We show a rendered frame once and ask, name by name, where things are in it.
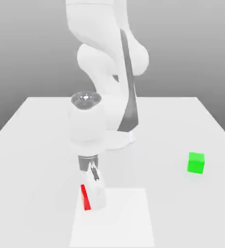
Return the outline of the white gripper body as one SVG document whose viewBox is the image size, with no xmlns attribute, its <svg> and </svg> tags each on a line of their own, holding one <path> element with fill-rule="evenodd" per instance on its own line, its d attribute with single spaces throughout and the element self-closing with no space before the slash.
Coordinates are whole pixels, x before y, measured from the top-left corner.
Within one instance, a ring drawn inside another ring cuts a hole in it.
<svg viewBox="0 0 225 248">
<path fill-rule="evenodd" d="M 82 172 L 82 184 L 85 185 L 91 210 L 100 210 L 106 207 L 105 183 L 100 171 L 97 172 L 97 177 L 98 179 L 94 179 L 91 171 Z"/>
</svg>

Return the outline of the small red cube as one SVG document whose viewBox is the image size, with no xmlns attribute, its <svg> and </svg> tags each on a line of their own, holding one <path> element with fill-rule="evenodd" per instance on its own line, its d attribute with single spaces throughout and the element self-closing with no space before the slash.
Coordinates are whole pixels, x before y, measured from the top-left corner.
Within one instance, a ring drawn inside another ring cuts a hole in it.
<svg viewBox="0 0 225 248">
<path fill-rule="evenodd" d="M 85 211 L 91 210 L 90 201 L 88 199 L 88 195 L 87 195 L 85 185 L 81 185 L 81 197 L 82 197 L 84 210 Z"/>
</svg>

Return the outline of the small green cube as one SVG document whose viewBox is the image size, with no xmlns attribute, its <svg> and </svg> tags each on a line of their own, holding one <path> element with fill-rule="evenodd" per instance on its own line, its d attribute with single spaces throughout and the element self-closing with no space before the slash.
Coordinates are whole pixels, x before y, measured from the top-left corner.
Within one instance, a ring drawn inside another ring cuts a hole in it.
<svg viewBox="0 0 225 248">
<path fill-rule="evenodd" d="M 203 153 L 190 152 L 188 158 L 187 171 L 202 174 L 205 165 L 205 155 Z"/>
</svg>

